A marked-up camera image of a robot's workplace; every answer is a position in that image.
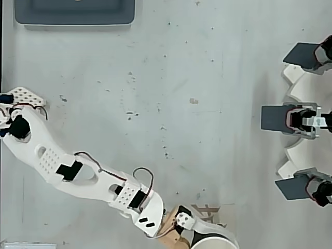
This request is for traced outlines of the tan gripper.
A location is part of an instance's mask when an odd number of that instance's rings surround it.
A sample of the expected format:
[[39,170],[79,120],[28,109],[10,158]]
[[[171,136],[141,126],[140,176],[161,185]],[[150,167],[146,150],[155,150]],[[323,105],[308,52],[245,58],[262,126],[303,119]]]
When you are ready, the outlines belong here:
[[[234,234],[220,225],[190,216],[191,211],[178,205],[167,212],[157,233],[157,240],[170,249],[238,249],[239,244]],[[193,231],[189,241],[182,236],[183,230]]]

